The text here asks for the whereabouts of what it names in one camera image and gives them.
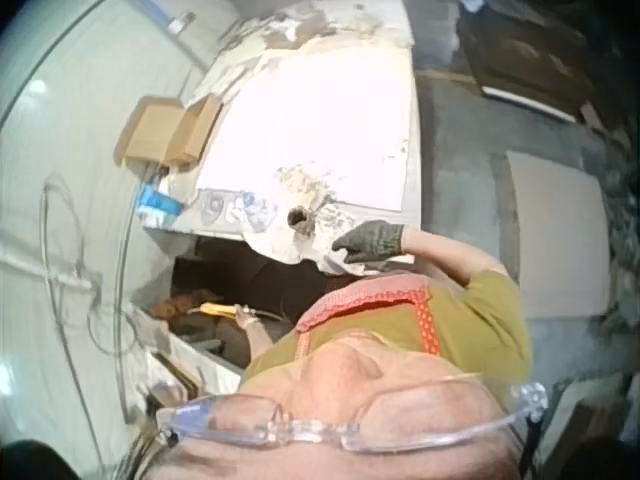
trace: polka dot apron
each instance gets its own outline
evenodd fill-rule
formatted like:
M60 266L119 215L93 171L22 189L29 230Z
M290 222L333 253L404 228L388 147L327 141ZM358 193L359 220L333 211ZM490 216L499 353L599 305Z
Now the polka dot apron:
M309 353L311 332L318 325L340 314L356 313L372 308L410 303L420 325L424 351L440 355L440 343L427 302L429 278L415 273L392 273L358 280L347 287L326 294L307 310L296 325L298 344L295 358Z

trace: paper sheet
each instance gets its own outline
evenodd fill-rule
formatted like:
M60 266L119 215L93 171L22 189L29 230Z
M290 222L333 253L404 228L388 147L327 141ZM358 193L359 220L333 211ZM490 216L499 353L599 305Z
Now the paper sheet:
M406 49L379 45L281 60L233 100L196 187L252 191L304 165L340 202L399 211L411 75Z
M363 265L346 265L346 252L331 250L336 238L357 225L355 218L331 203L326 185L308 175L303 168L282 170L279 181L265 185L262 191L266 200L276 206L275 216L265 230L256 231L244 209L241 206L237 209L244 240L256 252L282 263L292 265L306 258L316 262L325 273L362 275ZM289 211L300 207L314 215L313 229L308 235L296 232L287 223Z

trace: cardboard box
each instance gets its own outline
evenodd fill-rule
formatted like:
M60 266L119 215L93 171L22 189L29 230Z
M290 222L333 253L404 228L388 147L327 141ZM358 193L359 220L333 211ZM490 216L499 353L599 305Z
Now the cardboard box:
M116 165L125 159L161 165L198 162L221 108L213 95L187 109L172 98L141 98L113 152Z

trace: gloved hand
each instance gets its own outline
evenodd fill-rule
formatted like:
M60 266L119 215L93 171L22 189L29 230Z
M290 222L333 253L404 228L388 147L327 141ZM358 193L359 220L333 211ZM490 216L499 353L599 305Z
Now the gloved hand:
M404 225L372 220L345 233L331 248L347 249L345 263L378 262L402 255L403 230Z

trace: nose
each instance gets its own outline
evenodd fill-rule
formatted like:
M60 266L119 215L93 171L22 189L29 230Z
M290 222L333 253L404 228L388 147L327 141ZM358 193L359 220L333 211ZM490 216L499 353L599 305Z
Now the nose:
M348 344L324 345L302 366L289 409L299 419L348 423L382 375L376 362Z

